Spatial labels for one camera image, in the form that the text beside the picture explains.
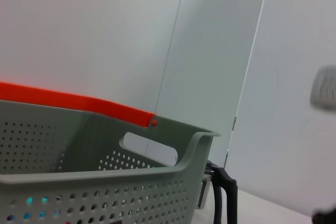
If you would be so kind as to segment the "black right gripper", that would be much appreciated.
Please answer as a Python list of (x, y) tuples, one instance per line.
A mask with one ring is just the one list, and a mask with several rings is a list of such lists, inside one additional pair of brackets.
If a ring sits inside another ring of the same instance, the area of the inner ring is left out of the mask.
[(317, 210), (312, 215), (312, 224), (336, 224), (336, 208)]

